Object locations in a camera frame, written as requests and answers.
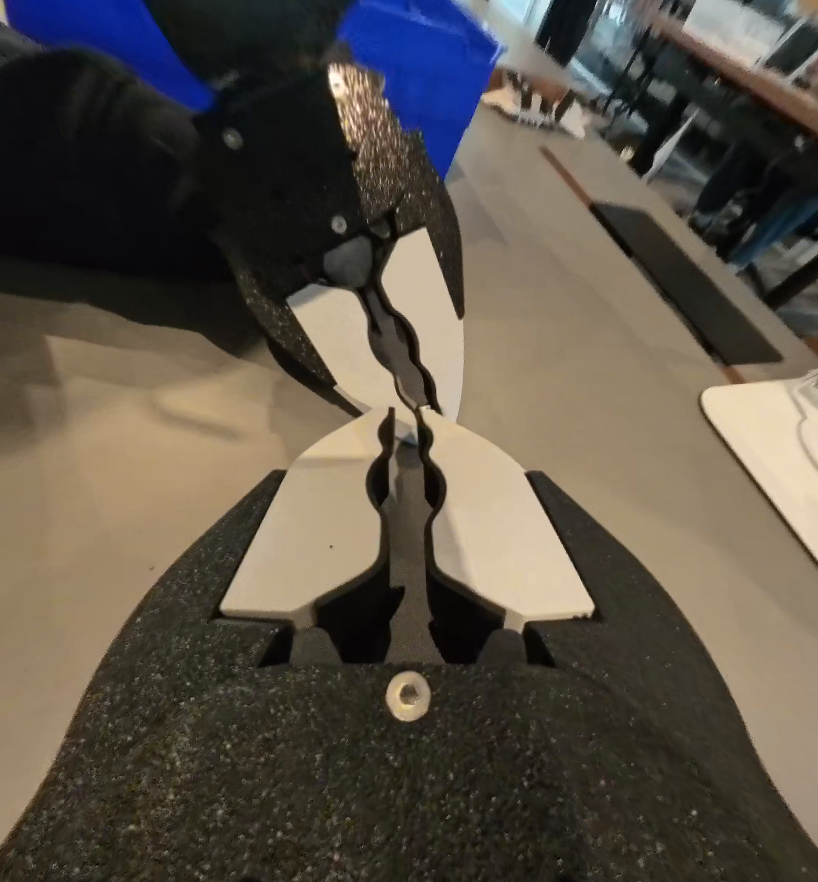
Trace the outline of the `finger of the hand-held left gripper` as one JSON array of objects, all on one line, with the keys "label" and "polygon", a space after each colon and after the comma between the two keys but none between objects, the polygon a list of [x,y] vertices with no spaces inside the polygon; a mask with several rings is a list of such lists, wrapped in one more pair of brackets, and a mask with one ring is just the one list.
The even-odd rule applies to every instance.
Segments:
[{"label": "finger of the hand-held left gripper", "polygon": [[392,408],[395,435],[417,441],[417,418],[400,397],[393,372],[372,350],[370,315],[350,289],[310,284],[287,305],[335,380],[335,392],[362,413]]},{"label": "finger of the hand-held left gripper", "polygon": [[396,239],[383,259],[378,289],[385,309],[403,328],[426,403],[456,423],[464,385],[463,320],[426,227]]}]

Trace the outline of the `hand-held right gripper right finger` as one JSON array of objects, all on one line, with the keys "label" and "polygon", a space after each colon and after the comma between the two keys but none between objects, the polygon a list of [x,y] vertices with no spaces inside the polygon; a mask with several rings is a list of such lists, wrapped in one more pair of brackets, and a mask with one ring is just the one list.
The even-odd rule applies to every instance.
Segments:
[{"label": "hand-held right gripper right finger", "polygon": [[518,633],[593,616],[594,601],[525,469],[431,407],[420,409],[418,430],[431,576]]}]

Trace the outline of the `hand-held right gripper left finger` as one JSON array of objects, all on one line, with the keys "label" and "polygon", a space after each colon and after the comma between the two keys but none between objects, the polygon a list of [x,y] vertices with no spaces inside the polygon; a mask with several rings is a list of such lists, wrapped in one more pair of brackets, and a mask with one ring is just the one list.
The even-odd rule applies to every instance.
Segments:
[{"label": "hand-held right gripper left finger", "polygon": [[222,616],[304,629],[326,602],[372,575],[386,550],[377,474],[386,491],[394,441],[395,411],[379,407],[293,462],[220,603]]}]

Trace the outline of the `silver metal bolt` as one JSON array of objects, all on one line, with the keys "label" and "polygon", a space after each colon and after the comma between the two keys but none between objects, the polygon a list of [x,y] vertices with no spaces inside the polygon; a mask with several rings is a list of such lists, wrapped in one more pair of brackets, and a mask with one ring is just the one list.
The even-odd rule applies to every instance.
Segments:
[{"label": "silver metal bolt", "polygon": [[410,410],[427,407],[440,413],[435,383],[425,369],[413,364],[396,369],[395,389]]}]

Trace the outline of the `person's left forearm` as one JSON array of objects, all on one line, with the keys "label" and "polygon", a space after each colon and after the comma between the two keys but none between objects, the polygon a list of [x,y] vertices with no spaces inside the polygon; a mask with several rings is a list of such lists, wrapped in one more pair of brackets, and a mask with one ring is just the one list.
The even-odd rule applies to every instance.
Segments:
[{"label": "person's left forearm", "polygon": [[0,256],[226,281],[197,148],[191,113],[119,62],[0,21]]}]

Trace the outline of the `blue plastic bin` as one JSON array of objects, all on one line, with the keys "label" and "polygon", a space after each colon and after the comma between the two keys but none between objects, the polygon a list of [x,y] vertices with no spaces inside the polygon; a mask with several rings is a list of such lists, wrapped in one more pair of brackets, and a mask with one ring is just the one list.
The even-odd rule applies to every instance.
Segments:
[{"label": "blue plastic bin", "polygon": [[[193,111],[214,92],[173,49],[140,1],[6,1],[8,23],[52,47],[81,46],[128,65]],[[354,2],[338,39],[359,65],[380,72],[400,124],[422,136],[447,176],[502,52],[499,41],[455,2]]]}]

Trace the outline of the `white and brown object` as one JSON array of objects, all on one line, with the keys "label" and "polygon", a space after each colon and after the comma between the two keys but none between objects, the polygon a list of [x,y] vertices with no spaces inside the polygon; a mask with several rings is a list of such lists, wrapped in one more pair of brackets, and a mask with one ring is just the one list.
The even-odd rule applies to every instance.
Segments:
[{"label": "white and brown object", "polygon": [[583,139],[589,121],[582,96],[554,80],[497,67],[480,104],[505,119],[536,130],[561,131]]}]

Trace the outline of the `black flat table plate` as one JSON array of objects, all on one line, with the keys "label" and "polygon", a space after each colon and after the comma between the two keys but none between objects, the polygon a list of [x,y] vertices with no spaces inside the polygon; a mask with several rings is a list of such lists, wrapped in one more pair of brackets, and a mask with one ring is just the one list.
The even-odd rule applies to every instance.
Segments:
[{"label": "black flat table plate", "polygon": [[782,361],[778,349],[645,211],[600,202],[590,209],[707,354],[728,367]]}]

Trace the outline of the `white furniture leg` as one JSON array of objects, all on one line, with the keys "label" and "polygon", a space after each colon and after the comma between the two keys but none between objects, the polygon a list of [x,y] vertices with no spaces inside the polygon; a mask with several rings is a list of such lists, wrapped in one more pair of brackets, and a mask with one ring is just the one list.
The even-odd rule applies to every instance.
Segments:
[{"label": "white furniture leg", "polygon": [[660,147],[657,148],[657,151],[653,154],[649,169],[642,175],[643,182],[647,184],[658,175],[660,170],[666,164],[667,160],[676,150],[681,138],[684,137],[686,131],[694,122],[698,111],[699,107],[696,105],[691,105],[690,109],[686,109],[684,111],[680,124],[678,125],[676,130],[664,140]]}]

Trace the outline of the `brown wooden table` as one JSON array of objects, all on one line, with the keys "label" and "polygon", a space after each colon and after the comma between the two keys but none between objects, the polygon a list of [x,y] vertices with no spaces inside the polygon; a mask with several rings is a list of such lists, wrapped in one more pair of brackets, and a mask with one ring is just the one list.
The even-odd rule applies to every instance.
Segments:
[{"label": "brown wooden table", "polygon": [[[658,13],[648,27],[647,34],[668,42],[674,51],[688,60],[679,62],[672,72],[676,97],[667,107],[666,118],[672,119],[694,104],[711,116],[720,116],[723,127],[733,127],[741,138],[756,141],[756,149],[767,153],[782,165],[796,189],[811,195],[818,188],[818,104],[809,94],[800,93],[779,80],[772,72],[748,68],[731,59],[721,50],[712,47],[684,28],[679,18]],[[691,73],[691,68],[701,68],[746,97],[742,107],[731,105],[717,109],[716,95],[702,85],[701,76]],[[748,116],[755,107],[764,115],[780,119],[789,129],[792,138],[784,138],[783,149],[775,147],[773,134],[754,132],[755,123]],[[803,147],[795,147],[795,138],[803,139]]]}]

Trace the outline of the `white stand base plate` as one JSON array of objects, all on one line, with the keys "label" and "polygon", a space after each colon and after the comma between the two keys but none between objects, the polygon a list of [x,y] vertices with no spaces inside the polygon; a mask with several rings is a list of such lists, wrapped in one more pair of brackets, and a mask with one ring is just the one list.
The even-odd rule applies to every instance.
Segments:
[{"label": "white stand base plate", "polygon": [[701,409],[723,444],[818,566],[818,470],[801,446],[800,379],[711,387]]}]

